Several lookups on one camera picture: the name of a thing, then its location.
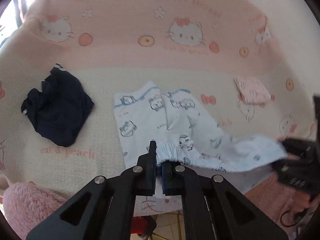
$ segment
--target pink and cream fabric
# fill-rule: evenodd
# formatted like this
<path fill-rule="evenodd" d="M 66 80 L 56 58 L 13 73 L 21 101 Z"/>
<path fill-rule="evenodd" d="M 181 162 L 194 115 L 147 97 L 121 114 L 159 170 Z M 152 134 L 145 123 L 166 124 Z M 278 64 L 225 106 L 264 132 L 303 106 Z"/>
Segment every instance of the pink and cream fabric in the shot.
<path fill-rule="evenodd" d="M 271 100 L 271 95 L 259 79 L 237 77 L 235 82 L 245 104 L 261 104 Z"/>

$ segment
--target tile floor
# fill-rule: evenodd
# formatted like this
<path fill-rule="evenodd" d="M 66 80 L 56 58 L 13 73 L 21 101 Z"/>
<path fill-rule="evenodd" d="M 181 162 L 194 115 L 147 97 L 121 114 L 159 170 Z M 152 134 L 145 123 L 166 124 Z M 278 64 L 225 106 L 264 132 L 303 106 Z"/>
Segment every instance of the tile floor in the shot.
<path fill-rule="evenodd" d="M 177 216 L 172 214 L 160 214 L 152 216 L 156 222 L 157 227 L 154 230 L 154 233 L 163 236 L 169 240 L 179 240 L 179 231 L 178 231 L 178 222 Z M 180 226 L 181 226 L 181 239 L 186 240 L 186 236 L 184 233 L 184 221 L 183 215 L 180 215 Z M 141 240 L 136 234 L 131 235 L 131 240 Z M 157 236 L 153 235 L 153 240 L 160 240 Z"/>

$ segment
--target red bow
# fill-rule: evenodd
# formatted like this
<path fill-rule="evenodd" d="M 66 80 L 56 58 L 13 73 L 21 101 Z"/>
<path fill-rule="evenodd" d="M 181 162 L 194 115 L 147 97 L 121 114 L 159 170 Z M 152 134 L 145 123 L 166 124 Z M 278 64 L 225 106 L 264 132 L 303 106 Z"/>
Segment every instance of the red bow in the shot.
<path fill-rule="evenodd" d="M 175 22 L 178 24 L 178 26 L 180 26 L 180 27 L 182 27 L 183 25 L 188 26 L 189 23 L 190 23 L 190 20 L 189 20 L 188 17 L 186 17 L 186 18 L 176 17 L 176 18 L 174 19 L 174 21 L 175 21 Z"/>
<path fill-rule="evenodd" d="M 57 15 L 47 15 L 47 20 L 49 23 L 55 23 L 58 20 L 58 16 Z"/>

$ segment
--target folded garment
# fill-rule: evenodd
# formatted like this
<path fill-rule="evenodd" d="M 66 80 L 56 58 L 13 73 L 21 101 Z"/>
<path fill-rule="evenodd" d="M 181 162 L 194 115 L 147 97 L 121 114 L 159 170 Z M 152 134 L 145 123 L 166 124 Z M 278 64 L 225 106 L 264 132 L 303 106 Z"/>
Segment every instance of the folded garment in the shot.
<path fill-rule="evenodd" d="M 255 77 L 237 77 L 235 83 L 245 104 L 261 104 L 271 100 L 271 95 Z"/>
<path fill-rule="evenodd" d="M 114 111 L 127 168 L 136 165 L 151 140 L 157 144 L 158 164 L 178 161 L 222 172 L 251 171 L 287 156 L 270 138 L 225 134 L 186 89 L 161 93 L 148 82 L 136 92 L 116 94 Z"/>
<path fill-rule="evenodd" d="M 23 101 L 26 114 L 36 132 L 59 146 L 72 145 L 94 103 L 80 81 L 59 64 L 42 81 L 42 92 L 32 89 Z"/>

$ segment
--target pink fuzzy fabric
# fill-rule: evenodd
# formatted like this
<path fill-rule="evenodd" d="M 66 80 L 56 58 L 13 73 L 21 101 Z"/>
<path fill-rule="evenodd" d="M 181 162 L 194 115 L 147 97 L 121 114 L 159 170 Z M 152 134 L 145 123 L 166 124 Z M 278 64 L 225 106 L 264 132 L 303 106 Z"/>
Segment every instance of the pink fuzzy fabric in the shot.
<path fill-rule="evenodd" d="M 3 195 L 5 216 L 22 240 L 65 202 L 65 198 L 27 183 L 12 184 Z"/>

